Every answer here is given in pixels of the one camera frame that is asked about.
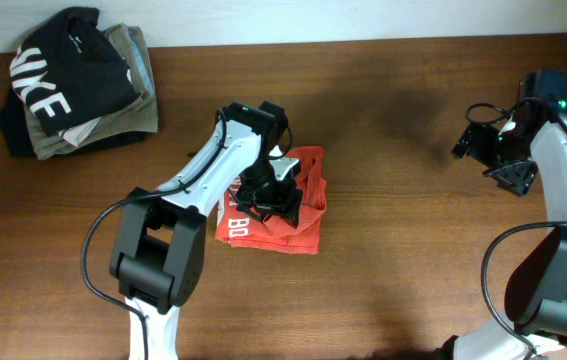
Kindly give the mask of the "red orange t-shirt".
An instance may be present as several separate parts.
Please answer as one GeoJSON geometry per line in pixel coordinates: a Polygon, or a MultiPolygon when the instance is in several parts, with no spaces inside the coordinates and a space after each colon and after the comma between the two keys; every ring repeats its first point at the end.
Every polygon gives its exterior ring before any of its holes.
{"type": "Polygon", "coordinates": [[[215,238],[231,247],[254,248],[292,255],[317,255],[320,226],[327,209],[327,181],[322,176],[324,149],[321,146],[294,148],[288,157],[300,160],[295,176],[297,188],[303,191],[300,220],[296,228],[281,217],[257,222],[236,209],[228,192],[218,202],[215,238]]]}

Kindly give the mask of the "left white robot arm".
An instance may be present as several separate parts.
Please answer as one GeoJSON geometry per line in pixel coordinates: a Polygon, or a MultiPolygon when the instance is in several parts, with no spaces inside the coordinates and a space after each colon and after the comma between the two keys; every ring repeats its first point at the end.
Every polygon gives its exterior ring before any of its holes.
{"type": "Polygon", "coordinates": [[[124,200],[109,272],[131,311],[132,359],[176,358],[179,310],[201,276],[208,217],[225,194],[251,220],[299,224],[300,164],[278,148],[290,131],[283,108],[234,102],[216,116],[210,139],[176,176],[124,200]]]}

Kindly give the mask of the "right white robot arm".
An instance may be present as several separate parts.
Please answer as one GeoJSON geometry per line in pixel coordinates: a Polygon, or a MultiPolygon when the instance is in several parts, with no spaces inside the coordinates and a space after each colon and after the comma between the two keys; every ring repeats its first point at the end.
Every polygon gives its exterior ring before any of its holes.
{"type": "Polygon", "coordinates": [[[484,176],[517,196],[542,180],[547,218],[498,235],[484,253],[481,292],[490,320],[453,336],[437,349],[439,359],[544,359],[567,349],[567,77],[539,69],[519,84],[516,103],[488,121],[469,119],[451,150],[485,166],[484,176]],[[497,246],[524,231],[546,237],[510,276],[502,311],[489,294],[488,267],[497,246]]]}

